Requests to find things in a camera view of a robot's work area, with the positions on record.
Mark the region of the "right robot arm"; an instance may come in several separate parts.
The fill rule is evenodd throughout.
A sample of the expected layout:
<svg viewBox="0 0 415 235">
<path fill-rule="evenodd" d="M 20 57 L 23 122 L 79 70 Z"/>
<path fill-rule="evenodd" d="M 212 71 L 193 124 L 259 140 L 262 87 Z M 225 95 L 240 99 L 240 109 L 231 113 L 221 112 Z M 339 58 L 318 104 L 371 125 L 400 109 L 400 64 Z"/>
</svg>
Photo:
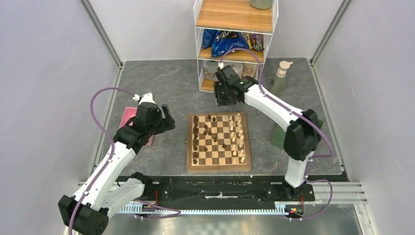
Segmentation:
<svg viewBox="0 0 415 235">
<path fill-rule="evenodd" d="M 215 73 L 214 93 L 219 106 L 238 102 L 257 108 L 271 118 L 284 132 L 283 149 L 289 156 L 287 172 L 282 183 L 283 196 L 296 200 L 306 185 L 307 161 L 313 156 L 322 139 L 317 114 L 303 111 L 268 92 L 252 77 L 240 78 L 234 69 L 222 62 Z"/>
</svg>

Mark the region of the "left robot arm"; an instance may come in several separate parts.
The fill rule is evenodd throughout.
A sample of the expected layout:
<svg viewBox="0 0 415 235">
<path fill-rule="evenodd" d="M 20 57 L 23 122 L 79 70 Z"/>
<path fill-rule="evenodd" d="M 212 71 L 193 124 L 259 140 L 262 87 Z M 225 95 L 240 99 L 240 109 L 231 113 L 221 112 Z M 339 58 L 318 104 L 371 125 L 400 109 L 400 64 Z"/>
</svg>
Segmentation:
<svg viewBox="0 0 415 235">
<path fill-rule="evenodd" d="M 90 178 L 73 196 L 64 195 L 59 200 L 63 223 L 82 235 L 100 235 L 110 218 L 130 201 L 151 198 L 152 178 L 140 172 L 132 174 L 116 190 L 110 188 L 151 136 L 174 128 L 175 121 L 166 104 L 141 103 L 135 116 L 117 130 L 113 146 Z"/>
</svg>

